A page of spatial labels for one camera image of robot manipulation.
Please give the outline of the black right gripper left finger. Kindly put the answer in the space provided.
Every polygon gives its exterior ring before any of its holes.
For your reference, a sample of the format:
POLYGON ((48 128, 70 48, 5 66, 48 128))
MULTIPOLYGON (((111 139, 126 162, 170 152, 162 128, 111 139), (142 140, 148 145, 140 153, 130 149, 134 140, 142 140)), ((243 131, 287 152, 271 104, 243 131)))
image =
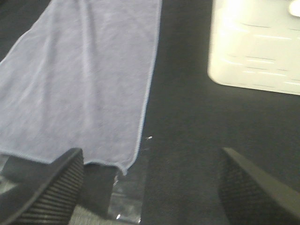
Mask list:
POLYGON ((67 225, 83 186, 83 151, 72 148, 0 195, 2 225, 67 225))

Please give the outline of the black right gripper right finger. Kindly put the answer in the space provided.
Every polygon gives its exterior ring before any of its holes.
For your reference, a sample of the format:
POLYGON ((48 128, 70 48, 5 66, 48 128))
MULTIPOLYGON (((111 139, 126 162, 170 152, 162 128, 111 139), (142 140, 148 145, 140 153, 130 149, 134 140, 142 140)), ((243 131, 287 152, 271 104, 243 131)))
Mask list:
POLYGON ((300 194, 232 148, 220 150, 218 195, 232 225, 298 225, 300 194))

